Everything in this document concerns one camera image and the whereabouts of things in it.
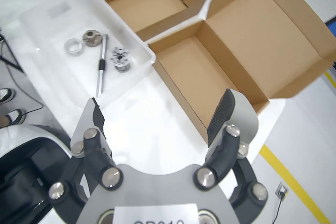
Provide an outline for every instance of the person's shoe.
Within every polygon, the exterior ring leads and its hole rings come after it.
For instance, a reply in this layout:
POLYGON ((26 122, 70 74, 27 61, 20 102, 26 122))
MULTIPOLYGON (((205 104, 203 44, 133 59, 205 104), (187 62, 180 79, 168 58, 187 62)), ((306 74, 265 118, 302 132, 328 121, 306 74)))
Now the person's shoe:
POLYGON ((9 102, 15 96, 14 89, 3 88, 0 89, 0 105, 9 102))
POLYGON ((13 110, 5 116, 9 119, 9 126, 19 125, 25 120, 25 110, 13 110))

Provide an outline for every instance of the black cable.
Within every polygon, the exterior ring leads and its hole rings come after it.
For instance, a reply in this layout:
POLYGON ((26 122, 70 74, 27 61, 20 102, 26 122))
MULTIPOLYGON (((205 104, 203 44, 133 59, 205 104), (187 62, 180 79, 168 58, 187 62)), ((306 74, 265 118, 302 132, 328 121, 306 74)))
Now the black cable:
MULTIPOLYGON (((4 44, 4 43, 5 43, 5 41, 2 41, 2 43, 1 43, 1 47, 0 47, 0 56, 2 56, 2 54, 3 54, 3 44, 4 44)), ((18 85, 18 83, 16 82, 16 80, 14 79, 13 74, 12 74, 12 72, 11 72, 9 66, 8 66, 7 64, 5 64, 5 66, 6 66, 6 69, 7 69, 7 71, 8 71, 9 76, 11 77, 13 83, 17 86, 17 88, 19 88, 19 90, 20 90, 23 94, 25 94, 28 98, 32 99, 33 101, 35 101, 36 103, 38 103, 39 105, 41 105, 40 108, 37 108, 37 109, 35 109, 35 110, 28 111, 28 112, 24 113, 22 116, 27 115, 27 114, 29 114, 29 113, 31 113, 31 112, 34 112, 34 111, 43 109, 43 108, 44 108, 44 104, 42 104, 41 102, 39 102, 38 100, 36 100, 34 97, 30 96, 26 91, 24 91, 24 90, 18 85)))
POLYGON ((275 216, 275 219, 273 220, 272 224, 274 224, 274 223, 275 223, 275 220, 277 219, 277 215, 279 214, 279 210, 280 210, 280 205, 281 205, 281 203, 282 203, 282 200, 283 200, 284 197, 285 197, 285 194, 284 194, 283 192, 280 192, 280 196, 281 196, 281 198, 280 198, 280 203, 279 203, 279 206, 278 206, 278 208, 277 208, 276 216, 275 216))

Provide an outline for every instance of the yellow floor line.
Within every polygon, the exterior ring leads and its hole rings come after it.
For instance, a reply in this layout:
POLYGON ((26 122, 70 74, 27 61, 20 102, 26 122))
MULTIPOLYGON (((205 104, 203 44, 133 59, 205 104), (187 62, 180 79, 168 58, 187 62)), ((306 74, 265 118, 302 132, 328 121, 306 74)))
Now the yellow floor line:
MULTIPOLYGON (((329 73, 324 73, 330 80, 332 85, 336 88, 336 82, 332 79, 329 73)), ((316 217, 316 219, 323 224, 330 224, 328 218, 323 214, 323 212, 318 208, 312 198, 307 194, 307 192, 301 187, 297 180, 292 176, 292 174, 286 169, 286 167, 281 163, 280 160, 271 152, 271 150, 266 146, 260 150, 260 155, 269 163, 269 165, 280 175, 280 177, 286 182, 286 184, 293 190, 293 192, 299 197, 299 199, 305 204, 305 206, 311 211, 311 213, 316 217)))
POLYGON ((336 82, 331 77, 331 75, 328 72, 325 72, 324 75, 328 78, 328 80, 331 82, 331 84, 334 86, 334 88, 336 88, 336 82))
POLYGON ((287 183, 287 185, 293 190, 293 192, 299 197, 299 199, 306 205, 306 207, 312 212, 316 219, 320 223, 330 223, 328 218, 323 214, 323 212, 318 208, 315 202, 310 198, 307 192, 301 187, 297 180, 292 176, 291 173, 286 169, 286 167, 281 163, 280 160, 271 152, 271 150, 266 146, 260 150, 260 155, 272 166, 272 168, 281 176, 281 178, 287 183))

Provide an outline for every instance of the rubber gripper pad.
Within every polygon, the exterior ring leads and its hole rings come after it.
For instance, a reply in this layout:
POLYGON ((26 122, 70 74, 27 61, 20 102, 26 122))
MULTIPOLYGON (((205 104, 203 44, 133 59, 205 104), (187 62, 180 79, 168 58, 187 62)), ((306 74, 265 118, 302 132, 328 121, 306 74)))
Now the rubber gripper pad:
POLYGON ((224 122, 231 118, 234 111, 235 100, 234 95, 230 89, 227 89, 219 101, 215 113, 212 116, 209 127, 207 129, 208 134, 208 147, 215 139, 217 133, 223 126, 224 122))

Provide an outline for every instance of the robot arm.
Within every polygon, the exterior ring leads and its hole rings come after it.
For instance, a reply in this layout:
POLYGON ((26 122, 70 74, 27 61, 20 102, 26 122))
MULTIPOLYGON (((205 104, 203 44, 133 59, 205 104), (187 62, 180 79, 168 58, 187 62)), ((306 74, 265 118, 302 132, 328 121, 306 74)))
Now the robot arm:
POLYGON ((50 203, 65 223, 112 223, 116 207, 196 204, 200 223, 249 224, 263 209, 267 190, 257 182, 246 154, 239 152, 258 129, 257 115, 241 93, 227 90, 221 99, 208 128, 205 163, 168 175, 116 165, 103 122, 95 100, 89 99, 72 137, 73 157, 61 180, 49 190, 50 203), (238 186, 228 200, 218 183, 230 169, 238 186), (96 182, 88 200, 79 186, 84 171, 96 182))

